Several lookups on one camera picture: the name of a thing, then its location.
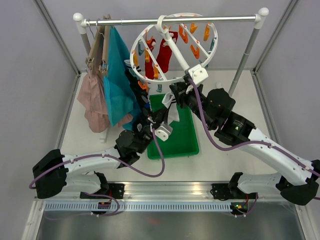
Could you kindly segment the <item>black sock with blue pattern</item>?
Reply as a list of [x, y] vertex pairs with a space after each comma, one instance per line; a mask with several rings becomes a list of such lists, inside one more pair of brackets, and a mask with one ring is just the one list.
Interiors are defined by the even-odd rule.
[[138, 103], [138, 110], [139, 113], [133, 122], [133, 131], [134, 132], [141, 132], [143, 128], [150, 125], [150, 121], [148, 117], [152, 114], [149, 95], [146, 90], [141, 89], [138, 87], [133, 87], [133, 93]]

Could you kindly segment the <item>red christmas sock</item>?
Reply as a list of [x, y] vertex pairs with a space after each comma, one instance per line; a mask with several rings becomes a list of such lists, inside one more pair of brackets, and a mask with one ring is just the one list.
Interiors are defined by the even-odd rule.
[[172, 53], [173, 52], [168, 43], [164, 39], [162, 39], [156, 61], [163, 73], [167, 73], [169, 70]]
[[153, 60], [151, 59], [149, 63], [145, 63], [144, 67], [145, 67], [145, 76], [153, 80], [154, 79]]

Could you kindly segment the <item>white round clip hanger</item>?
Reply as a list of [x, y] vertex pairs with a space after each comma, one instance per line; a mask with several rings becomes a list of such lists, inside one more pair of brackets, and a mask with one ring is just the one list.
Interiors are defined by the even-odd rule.
[[137, 56], [141, 56], [142, 54], [145, 54], [145, 48], [148, 48], [148, 45], [146, 43], [147, 33], [152, 28], [155, 28], [158, 31], [158, 33], [161, 35], [161, 37], [167, 42], [168, 46], [172, 50], [172, 55], [174, 55], [176, 57], [178, 63], [180, 64], [182, 69], [185, 71], [185, 74], [188, 75], [188, 73], [186, 73], [186, 70], [188, 70], [189, 68], [192, 68], [192, 67], [190, 67], [188, 65], [187, 61], [183, 57], [179, 48], [177, 47], [176, 36], [171, 31], [171, 29], [167, 25], [164, 24], [165, 20], [172, 20], [175, 17], [177, 17], [179, 20], [182, 21], [178, 25], [178, 35], [180, 36], [180, 38], [183, 40], [183, 42], [185, 44], [188, 43], [189, 39], [192, 39], [195, 43], [195, 45], [193, 45], [193, 46], [199, 47], [200, 53], [203, 53], [203, 55], [205, 57], [205, 61], [201, 62], [199, 64], [201, 64], [205, 68], [208, 65], [208, 63], [212, 60], [213, 56], [216, 53], [217, 45], [218, 45], [218, 32], [217, 32], [216, 26], [214, 25], [213, 22], [205, 21], [206, 26], [205, 26], [204, 37], [203, 37], [203, 40], [205, 42], [209, 39], [210, 32], [213, 31], [213, 37], [212, 37], [210, 49], [205, 50], [204, 47], [201, 45], [200, 41], [197, 40], [193, 35], [193, 33], [198, 28], [198, 26], [196, 25], [197, 20], [195, 20], [195, 17], [200, 17], [200, 16], [201, 16], [200, 14], [196, 14], [196, 13], [176, 13], [176, 14], [172, 14], [172, 15], [161, 15], [157, 19], [156, 24], [151, 24], [148, 27], [146, 27], [144, 29], [144, 31], [142, 31], [140, 33], [140, 35], [136, 38], [136, 40], [131, 48], [129, 60], [130, 60], [131, 67], [135, 73], [135, 76], [144, 82], [156, 83], [156, 84], [158, 84], [158, 83], [172, 84], [172, 83], [176, 83], [182, 79], [181, 77], [168, 79], [166, 77], [165, 73], [163, 73], [161, 68], [158, 66], [158, 63], [156, 61], [156, 57], [154, 57], [153, 53], [150, 50], [149, 51], [150, 51], [150, 57], [152, 59], [154, 79], [149, 79], [146, 77], [146, 75], [141, 75], [141, 73], [136, 70], [136, 68], [134, 66], [134, 62], [133, 62], [133, 50], [136, 51]]

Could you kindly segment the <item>white sock with black stripes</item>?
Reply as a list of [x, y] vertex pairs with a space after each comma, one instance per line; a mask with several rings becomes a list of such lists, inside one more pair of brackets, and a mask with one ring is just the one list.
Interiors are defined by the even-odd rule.
[[[131, 74], [133, 75], [133, 74], [134, 74], [134, 71], [133, 71], [133, 68], [132, 68], [132, 66], [131, 66], [130, 60], [129, 60], [129, 59], [126, 59], [126, 60], [124, 60], [124, 63], [125, 63], [125, 65], [126, 65], [126, 67], [128, 68], [128, 70], [129, 70], [129, 71], [131, 72]], [[135, 69], [136, 69], [137, 72], [141, 72], [141, 68], [140, 68], [139, 65], [136, 66]]]

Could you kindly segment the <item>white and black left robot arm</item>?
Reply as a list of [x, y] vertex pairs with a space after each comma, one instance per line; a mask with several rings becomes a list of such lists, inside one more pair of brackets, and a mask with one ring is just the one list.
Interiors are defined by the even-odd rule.
[[49, 151], [33, 168], [29, 188], [39, 199], [53, 197], [80, 197], [86, 194], [102, 199], [108, 195], [109, 183], [99, 169], [129, 168], [135, 172], [157, 178], [161, 173], [145, 173], [133, 164], [140, 159], [157, 137], [167, 140], [172, 132], [168, 125], [169, 109], [162, 107], [145, 115], [135, 130], [123, 130], [113, 147], [87, 154], [62, 154], [60, 149]]

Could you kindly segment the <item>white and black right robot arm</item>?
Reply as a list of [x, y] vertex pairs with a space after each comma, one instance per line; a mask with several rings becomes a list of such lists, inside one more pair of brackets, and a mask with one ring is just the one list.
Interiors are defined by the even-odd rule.
[[192, 88], [186, 82], [172, 84], [176, 103], [188, 107], [201, 121], [211, 143], [221, 151], [239, 149], [249, 153], [274, 170], [273, 174], [233, 174], [228, 192], [239, 199], [245, 194], [281, 196], [305, 206], [316, 198], [320, 178], [320, 161], [305, 160], [286, 150], [256, 128], [255, 124], [232, 111], [235, 100], [223, 88], [202, 94], [203, 86]]

